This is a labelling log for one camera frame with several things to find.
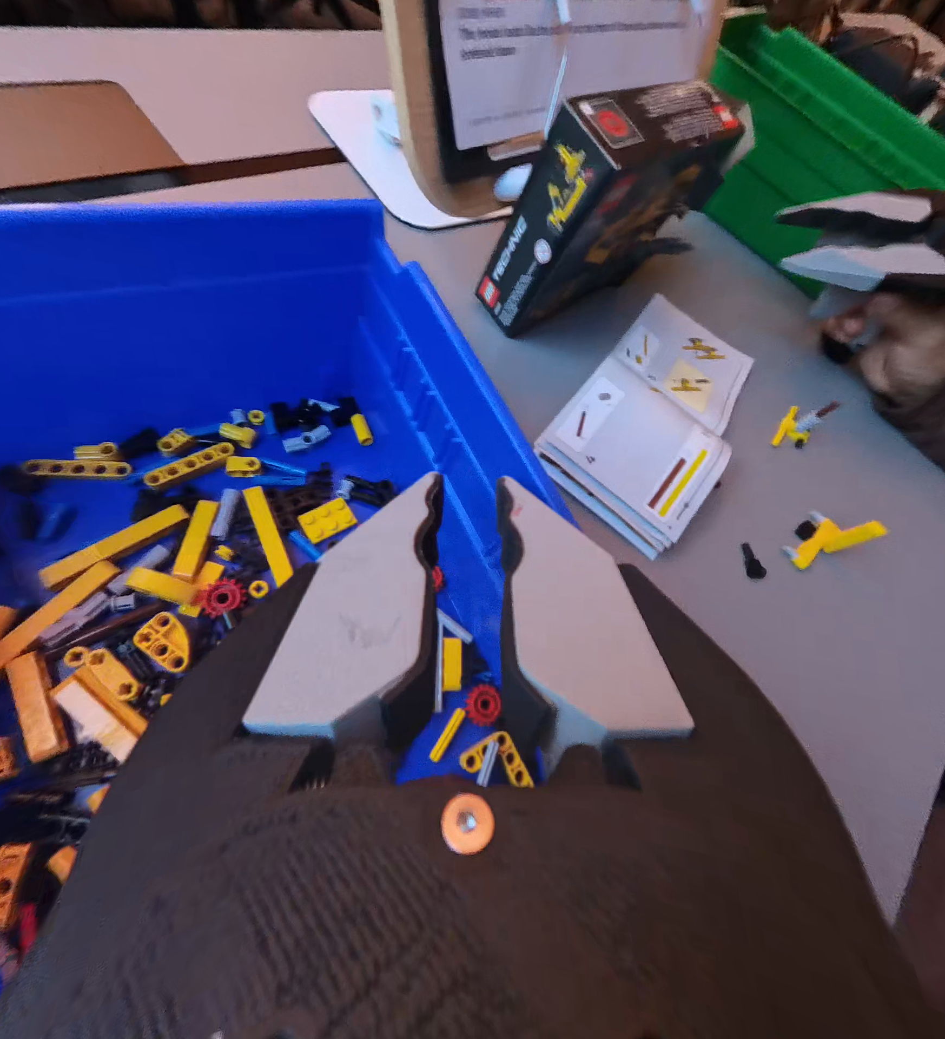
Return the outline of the pile of lego pieces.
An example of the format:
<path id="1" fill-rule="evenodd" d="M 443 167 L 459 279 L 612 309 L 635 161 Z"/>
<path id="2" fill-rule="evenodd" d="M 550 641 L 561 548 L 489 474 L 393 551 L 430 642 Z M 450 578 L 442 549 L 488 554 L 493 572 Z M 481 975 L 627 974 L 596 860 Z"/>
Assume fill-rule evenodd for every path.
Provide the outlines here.
<path id="1" fill-rule="evenodd" d="M 271 439 L 273 424 L 258 429 L 255 450 L 228 439 L 234 456 L 223 467 L 156 491 L 142 477 L 154 456 L 102 461 L 104 475 L 122 481 L 83 480 L 75 489 L 40 489 L 39 462 L 0 471 L 0 637 L 30 617 L 54 592 L 38 571 L 93 534 L 127 549 L 108 558 L 116 577 L 45 628 L 27 649 L 24 677 L 51 692 L 83 667 L 107 676 L 111 690 L 148 720 L 168 703 L 176 686 L 252 613 L 275 587 L 244 501 L 261 488 L 294 565 L 312 562 L 371 520 L 427 470 L 446 478 L 442 563 L 435 583 L 443 628 L 443 711 L 466 711 L 465 729 L 498 727 L 500 540 L 487 524 L 493 485 L 502 475 L 530 477 L 542 488 L 543 473 L 531 461 L 522 435 L 501 430 L 497 417 L 473 418 L 473 445 L 446 417 L 426 425 L 414 405 L 387 397 L 372 416 L 378 441 L 359 448 L 349 433 L 314 451 L 314 461 Z M 140 470 L 125 474 L 125 467 Z M 487 693 L 490 686 L 497 690 Z M 45 862 L 84 837 L 89 808 L 84 797 L 111 781 L 119 764 L 92 723 L 73 720 L 52 701 L 38 709 L 30 738 L 43 747 L 31 760 L 14 695 L 0 680 L 0 982 L 14 974 L 61 882 Z"/>

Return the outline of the person's right hand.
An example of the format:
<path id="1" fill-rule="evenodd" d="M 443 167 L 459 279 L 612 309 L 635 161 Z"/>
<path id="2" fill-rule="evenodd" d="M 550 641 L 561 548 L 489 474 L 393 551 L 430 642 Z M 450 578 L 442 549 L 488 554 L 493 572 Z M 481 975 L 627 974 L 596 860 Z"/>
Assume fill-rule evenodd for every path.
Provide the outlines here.
<path id="1" fill-rule="evenodd" d="M 945 297 L 878 293 L 819 328 L 844 345 L 865 340 L 851 364 L 875 396 L 896 406 L 929 399 L 945 383 Z"/>

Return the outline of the blue plastic bin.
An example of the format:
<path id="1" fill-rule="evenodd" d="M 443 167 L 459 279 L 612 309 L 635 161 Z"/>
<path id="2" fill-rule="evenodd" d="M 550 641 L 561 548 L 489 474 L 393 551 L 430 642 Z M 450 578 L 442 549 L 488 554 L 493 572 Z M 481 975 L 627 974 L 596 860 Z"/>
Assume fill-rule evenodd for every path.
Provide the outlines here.
<path id="1" fill-rule="evenodd" d="M 496 483 L 571 514 L 372 201 L 0 206 L 0 469 L 236 407 L 354 397 L 375 437 L 322 450 L 405 489 L 443 478 L 446 600 L 500 668 Z M 112 781 L 0 1037 L 560 1037 L 545 925 L 474 908 L 427 790 L 291 790 L 306 748 L 246 734 L 247 678 L 297 603 L 191 668 Z"/>

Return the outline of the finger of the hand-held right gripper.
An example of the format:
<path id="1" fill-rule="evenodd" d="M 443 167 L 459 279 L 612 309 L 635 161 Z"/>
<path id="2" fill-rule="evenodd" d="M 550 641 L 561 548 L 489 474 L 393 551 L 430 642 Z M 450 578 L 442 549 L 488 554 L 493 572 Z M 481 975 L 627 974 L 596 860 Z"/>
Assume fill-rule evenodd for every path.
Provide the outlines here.
<path id="1" fill-rule="evenodd" d="M 836 242 L 782 258 L 787 273 L 819 282 L 812 307 L 816 319 L 842 316 L 878 294 L 945 299 L 945 254 L 926 242 L 867 245 Z"/>
<path id="2" fill-rule="evenodd" d="M 870 191 L 787 207 L 781 227 L 812 229 L 820 244 L 936 244 L 935 190 Z"/>

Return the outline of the wood-framed monitor with stand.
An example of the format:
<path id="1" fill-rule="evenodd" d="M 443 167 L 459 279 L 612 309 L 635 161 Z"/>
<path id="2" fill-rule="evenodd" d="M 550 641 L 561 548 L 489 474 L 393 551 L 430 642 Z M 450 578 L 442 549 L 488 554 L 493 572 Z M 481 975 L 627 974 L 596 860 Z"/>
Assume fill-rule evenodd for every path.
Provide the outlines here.
<path id="1" fill-rule="evenodd" d="M 380 2 L 386 89 L 313 94 L 310 115 L 392 217 L 500 219 L 567 98 L 705 79 L 726 2 Z"/>

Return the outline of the yellow lego axle assembly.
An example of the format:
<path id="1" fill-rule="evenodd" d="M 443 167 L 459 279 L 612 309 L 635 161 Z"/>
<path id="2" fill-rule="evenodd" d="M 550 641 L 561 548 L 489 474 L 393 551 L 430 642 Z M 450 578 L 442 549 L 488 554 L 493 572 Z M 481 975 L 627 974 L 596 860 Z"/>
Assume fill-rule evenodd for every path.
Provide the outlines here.
<path id="1" fill-rule="evenodd" d="M 888 534 L 888 528 L 880 522 L 843 528 L 824 514 L 813 511 L 797 526 L 797 544 L 783 547 L 782 552 L 797 570 L 804 571 L 822 555 L 840 553 Z"/>

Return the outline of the black lego set box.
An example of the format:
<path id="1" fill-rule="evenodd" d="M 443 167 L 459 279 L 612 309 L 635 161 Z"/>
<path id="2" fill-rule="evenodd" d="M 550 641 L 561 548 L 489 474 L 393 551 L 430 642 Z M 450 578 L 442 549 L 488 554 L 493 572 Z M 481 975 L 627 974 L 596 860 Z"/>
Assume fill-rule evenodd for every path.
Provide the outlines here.
<path id="1" fill-rule="evenodd" d="M 750 104 L 702 80 L 563 103 L 475 296 L 514 339 L 647 259 L 688 244 L 662 228 L 701 212 L 754 146 Z"/>

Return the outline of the lego instruction booklet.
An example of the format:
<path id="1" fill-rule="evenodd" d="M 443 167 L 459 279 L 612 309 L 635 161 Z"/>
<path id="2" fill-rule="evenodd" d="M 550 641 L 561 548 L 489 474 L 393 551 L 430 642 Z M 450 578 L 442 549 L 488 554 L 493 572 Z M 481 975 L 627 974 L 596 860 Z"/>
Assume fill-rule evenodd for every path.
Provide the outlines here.
<path id="1" fill-rule="evenodd" d="M 754 359 L 656 294 L 533 444 L 554 482 L 654 560 L 721 482 Z"/>

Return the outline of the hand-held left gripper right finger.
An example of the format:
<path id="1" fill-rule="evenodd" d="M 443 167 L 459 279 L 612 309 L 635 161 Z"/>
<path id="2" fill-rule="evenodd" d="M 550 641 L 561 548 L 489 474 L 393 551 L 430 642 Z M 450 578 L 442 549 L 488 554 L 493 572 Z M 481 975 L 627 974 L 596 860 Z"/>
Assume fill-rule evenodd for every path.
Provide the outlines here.
<path id="1" fill-rule="evenodd" d="M 695 721 L 619 565 L 512 477 L 496 485 L 503 717 L 520 752 L 683 738 Z"/>

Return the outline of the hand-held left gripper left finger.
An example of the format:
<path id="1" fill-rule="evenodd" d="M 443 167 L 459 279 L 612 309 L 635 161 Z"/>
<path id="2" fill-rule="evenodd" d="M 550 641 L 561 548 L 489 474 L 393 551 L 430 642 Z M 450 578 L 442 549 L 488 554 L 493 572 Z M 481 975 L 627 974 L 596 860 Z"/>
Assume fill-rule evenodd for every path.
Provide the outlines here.
<path id="1" fill-rule="evenodd" d="M 435 705 L 444 481 L 425 474 L 314 566 L 243 716 L 247 732 L 408 746 Z"/>

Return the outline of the green plastic bin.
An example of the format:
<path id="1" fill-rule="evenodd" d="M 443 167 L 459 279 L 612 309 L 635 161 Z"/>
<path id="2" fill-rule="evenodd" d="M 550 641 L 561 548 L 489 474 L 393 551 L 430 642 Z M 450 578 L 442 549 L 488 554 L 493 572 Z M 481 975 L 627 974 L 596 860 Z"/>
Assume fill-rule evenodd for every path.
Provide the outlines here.
<path id="1" fill-rule="evenodd" d="M 711 82 L 751 109 L 755 143 L 706 215 L 777 272 L 813 247 L 813 229 L 777 212 L 867 191 L 945 190 L 945 137 L 795 29 L 764 15 L 725 20 Z"/>

